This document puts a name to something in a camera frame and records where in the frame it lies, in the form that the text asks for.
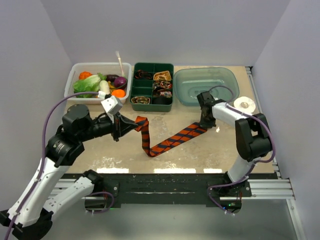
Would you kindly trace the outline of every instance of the red and black tie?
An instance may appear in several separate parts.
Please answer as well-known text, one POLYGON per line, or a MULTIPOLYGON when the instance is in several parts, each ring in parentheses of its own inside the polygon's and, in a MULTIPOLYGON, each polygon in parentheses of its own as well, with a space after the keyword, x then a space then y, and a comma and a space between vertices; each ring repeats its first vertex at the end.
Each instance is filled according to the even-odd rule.
POLYGON ((135 120, 138 127, 135 129, 137 132, 141 132, 142 136, 142 149, 149 157, 156 157, 170 149, 173 149, 180 144, 183 144, 190 139, 193 139, 207 130, 200 127, 199 122, 194 122, 190 126, 181 130, 172 137, 167 138, 161 143, 150 148, 150 135, 149 135, 149 121, 146 117, 138 116, 135 120))

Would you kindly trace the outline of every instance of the table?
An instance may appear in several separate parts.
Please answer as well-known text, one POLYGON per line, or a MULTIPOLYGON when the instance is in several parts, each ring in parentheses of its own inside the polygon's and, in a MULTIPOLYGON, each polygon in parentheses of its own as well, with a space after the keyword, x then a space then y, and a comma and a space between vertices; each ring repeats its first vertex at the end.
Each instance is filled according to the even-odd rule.
MULTIPOLYGON (((175 66, 174 71, 202 67, 212 66, 175 66)), ((246 96, 255 100, 245 67, 225 66, 225 68, 231 70, 237 79, 239 97, 246 96)), ((65 110, 71 105, 73 103, 69 100, 65 110)), ((88 105, 88 107, 92 118, 103 112, 100 104, 88 105)), ((201 116, 199 107, 184 106, 175 96, 170 112, 133 111, 128 99, 120 113, 132 120, 137 116, 148 118, 151 147, 193 122, 198 122, 201 116)), ((238 155, 235 129, 219 120, 216 124, 219 132, 215 128, 210 129, 205 134, 153 158, 143 151, 140 132, 133 130, 120 138, 119 142, 115 142, 111 135, 96 138, 84 143, 85 151, 70 167, 68 173, 82 173, 88 169, 98 173, 225 172, 233 165, 238 155)), ((272 163, 261 163, 253 172, 273 173, 274 169, 272 163)))

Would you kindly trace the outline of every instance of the green organizer box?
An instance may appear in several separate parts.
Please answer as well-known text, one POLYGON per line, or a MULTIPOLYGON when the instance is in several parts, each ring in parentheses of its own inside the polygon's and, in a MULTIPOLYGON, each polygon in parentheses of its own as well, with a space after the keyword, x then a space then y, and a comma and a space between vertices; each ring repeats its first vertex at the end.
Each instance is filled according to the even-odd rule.
POLYGON ((138 62, 134 65, 134 73, 133 73, 133 79, 132 79, 132 85, 131 85, 131 91, 130 91, 130 103, 132 105, 133 110, 135 111, 142 111, 142 112, 170 112, 172 107, 173 98, 169 98, 170 104, 153 104, 153 100, 155 97, 153 97, 153 75, 159 72, 163 71, 169 71, 171 75, 171 83, 172 88, 168 89, 172 93, 172 96, 174 94, 174 66, 171 63, 149 63, 149 62, 138 62), (136 72, 138 70, 142 70, 148 73, 152 73, 152 79, 136 79, 136 72), (150 104, 139 104, 139 103, 133 103, 131 99, 133 97, 148 97, 150 98, 150 104))

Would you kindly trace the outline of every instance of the tape roll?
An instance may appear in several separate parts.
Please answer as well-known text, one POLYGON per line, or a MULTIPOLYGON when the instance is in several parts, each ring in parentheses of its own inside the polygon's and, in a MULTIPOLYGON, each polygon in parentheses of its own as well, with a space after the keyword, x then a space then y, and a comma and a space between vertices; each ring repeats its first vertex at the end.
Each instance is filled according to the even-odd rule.
POLYGON ((233 102, 233 106, 246 114, 252 114, 256 110, 255 102, 246 96, 241 96, 233 102))

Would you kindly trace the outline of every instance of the white bin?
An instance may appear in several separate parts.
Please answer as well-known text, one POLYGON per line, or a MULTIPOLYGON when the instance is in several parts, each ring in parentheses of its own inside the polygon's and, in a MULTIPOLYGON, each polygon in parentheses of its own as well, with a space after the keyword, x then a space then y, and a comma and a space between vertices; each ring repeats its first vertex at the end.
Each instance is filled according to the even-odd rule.
MULTIPOLYGON (((130 95, 131 83, 132 83, 132 67, 129 63, 122 63, 123 72, 125 78, 127 79, 127 85, 125 88, 125 97, 119 98, 120 101, 124 104, 126 99, 130 95)), ((69 74, 66 86, 64 89, 64 96, 69 96, 74 93, 74 83, 79 80, 79 75, 82 72, 90 72, 92 74, 101 73, 106 74, 117 74, 121 76, 121 68, 118 62, 83 62, 75 64, 69 74)), ((100 98, 69 98, 69 101, 74 102, 75 104, 99 104, 102 99, 100 98)))

